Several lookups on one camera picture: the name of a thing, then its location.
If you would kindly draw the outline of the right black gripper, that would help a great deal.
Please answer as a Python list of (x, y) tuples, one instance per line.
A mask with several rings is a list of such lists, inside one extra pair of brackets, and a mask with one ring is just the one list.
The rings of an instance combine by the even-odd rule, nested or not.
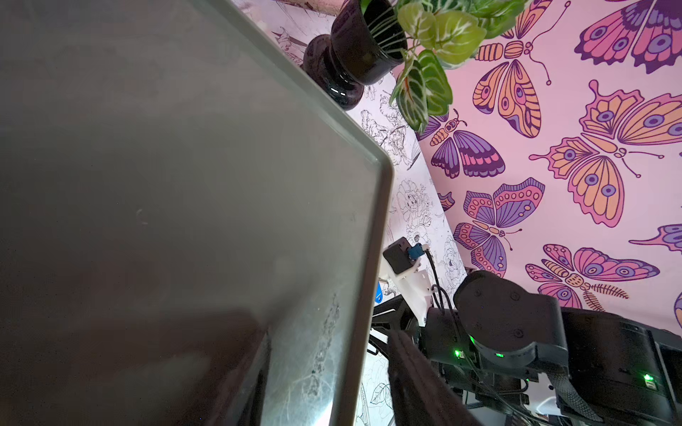
[[(379, 333), (415, 333), (418, 321), (403, 296), (393, 297), (374, 307), (371, 328)], [(428, 360), (471, 370), (478, 363), (477, 351), (457, 311), (432, 307), (426, 325), (420, 328), (418, 344)]]

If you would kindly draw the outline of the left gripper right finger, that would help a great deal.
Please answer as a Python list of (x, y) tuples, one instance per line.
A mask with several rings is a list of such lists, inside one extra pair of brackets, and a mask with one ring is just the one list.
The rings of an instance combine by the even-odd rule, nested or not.
[(395, 330), (389, 333), (387, 360), (397, 426), (480, 423), (406, 333)]

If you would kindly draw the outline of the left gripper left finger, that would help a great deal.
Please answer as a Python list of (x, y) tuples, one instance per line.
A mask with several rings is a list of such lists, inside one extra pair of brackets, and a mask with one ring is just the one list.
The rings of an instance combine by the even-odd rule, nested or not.
[(261, 425), (270, 354), (268, 333), (255, 333), (218, 387), (213, 425)]

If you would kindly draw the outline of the blue tagged key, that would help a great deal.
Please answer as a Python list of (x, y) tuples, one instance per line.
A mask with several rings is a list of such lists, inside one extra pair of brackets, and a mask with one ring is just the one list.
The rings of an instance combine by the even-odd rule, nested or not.
[(384, 297), (384, 293), (383, 293), (383, 290), (382, 290), (382, 286), (381, 286), (381, 283), (378, 282), (378, 283), (377, 283), (377, 286), (376, 286), (376, 294), (375, 294), (375, 297), (374, 297), (375, 304), (376, 304), (376, 305), (381, 304), (381, 303), (383, 302), (383, 297)]

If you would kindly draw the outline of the grey cream three-drawer chest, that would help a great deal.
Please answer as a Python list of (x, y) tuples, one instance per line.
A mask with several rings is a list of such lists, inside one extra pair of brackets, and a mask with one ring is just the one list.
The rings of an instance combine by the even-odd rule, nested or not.
[(1, 5), (1, 422), (355, 421), (394, 170), (229, 1)]

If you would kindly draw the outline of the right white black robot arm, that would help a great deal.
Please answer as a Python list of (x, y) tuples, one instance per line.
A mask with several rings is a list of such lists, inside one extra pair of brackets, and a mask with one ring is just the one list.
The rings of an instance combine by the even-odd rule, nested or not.
[(563, 307), (493, 273), (441, 289), (419, 325), (402, 296), (375, 308), (399, 425), (474, 425), (479, 406), (532, 425), (678, 425), (681, 339), (606, 312)]

